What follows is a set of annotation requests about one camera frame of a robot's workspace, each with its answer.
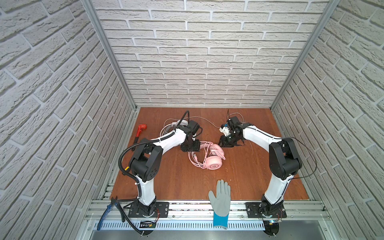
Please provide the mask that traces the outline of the pink headphones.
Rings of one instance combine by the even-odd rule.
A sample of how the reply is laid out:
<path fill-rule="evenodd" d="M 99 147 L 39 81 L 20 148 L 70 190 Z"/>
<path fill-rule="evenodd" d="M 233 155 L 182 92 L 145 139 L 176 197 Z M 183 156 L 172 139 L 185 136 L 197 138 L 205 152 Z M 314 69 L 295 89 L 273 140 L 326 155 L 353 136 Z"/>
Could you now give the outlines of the pink headphones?
<path fill-rule="evenodd" d="M 188 152 L 190 162 L 198 168 L 217 170 L 223 165 L 223 160 L 226 159 L 223 149 L 213 142 L 201 141 L 200 150 L 205 151 L 204 160 L 198 161 L 198 157 L 195 152 Z"/>

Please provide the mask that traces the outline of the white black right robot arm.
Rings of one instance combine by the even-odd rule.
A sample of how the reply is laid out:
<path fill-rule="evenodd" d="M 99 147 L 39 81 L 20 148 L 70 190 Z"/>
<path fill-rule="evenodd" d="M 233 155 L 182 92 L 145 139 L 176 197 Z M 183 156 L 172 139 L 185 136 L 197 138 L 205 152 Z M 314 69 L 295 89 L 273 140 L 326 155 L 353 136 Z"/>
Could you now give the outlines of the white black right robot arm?
<path fill-rule="evenodd" d="M 269 216 L 272 211 L 281 210 L 289 183 L 302 167 L 295 142 L 291 138 L 271 135 L 250 123 L 241 123 L 237 117 L 229 118 L 221 125 L 220 132 L 223 133 L 220 147 L 232 148 L 238 145 L 238 141 L 248 140 L 269 153 L 272 176 L 262 196 L 259 212 Z"/>

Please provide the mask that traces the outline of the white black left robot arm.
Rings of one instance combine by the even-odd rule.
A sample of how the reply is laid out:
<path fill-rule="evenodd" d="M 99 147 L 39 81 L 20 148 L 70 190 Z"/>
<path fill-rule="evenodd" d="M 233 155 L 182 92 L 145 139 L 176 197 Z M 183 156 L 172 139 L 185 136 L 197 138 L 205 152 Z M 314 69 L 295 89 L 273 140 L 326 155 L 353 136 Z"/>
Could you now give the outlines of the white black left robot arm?
<path fill-rule="evenodd" d="M 197 122 L 191 121 L 186 126 L 178 125 L 162 137 L 140 142 L 129 163 L 129 170 L 139 181 L 139 203 L 150 206 L 156 201 L 154 178 L 160 169 L 163 154 L 178 146 L 183 152 L 200 150 L 200 141 L 197 139 L 200 128 Z"/>

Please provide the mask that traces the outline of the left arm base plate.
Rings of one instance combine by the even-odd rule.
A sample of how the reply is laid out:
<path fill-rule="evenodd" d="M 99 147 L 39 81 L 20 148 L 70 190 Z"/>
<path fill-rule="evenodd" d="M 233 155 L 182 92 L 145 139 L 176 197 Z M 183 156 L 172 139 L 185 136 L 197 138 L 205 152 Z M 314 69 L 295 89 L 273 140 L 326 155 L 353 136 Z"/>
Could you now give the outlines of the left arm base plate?
<path fill-rule="evenodd" d="M 155 218 L 160 215 L 160 218 L 167 218 L 169 213 L 169 202 L 152 202 L 149 206 L 135 201 L 129 206 L 129 218 Z"/>

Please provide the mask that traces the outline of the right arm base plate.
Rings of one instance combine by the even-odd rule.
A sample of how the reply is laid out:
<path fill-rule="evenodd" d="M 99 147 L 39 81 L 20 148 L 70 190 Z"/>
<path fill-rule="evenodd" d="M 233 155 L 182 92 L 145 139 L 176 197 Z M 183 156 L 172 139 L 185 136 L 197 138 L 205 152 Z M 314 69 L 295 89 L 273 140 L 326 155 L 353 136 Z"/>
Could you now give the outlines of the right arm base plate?
<path fill-rule="evenodd" d="M 269 204 L 267 201 L 262 202 L 246 202 L 246 210 L 248 218 L 286 218 L 283 202 L 275 205 Z"/>

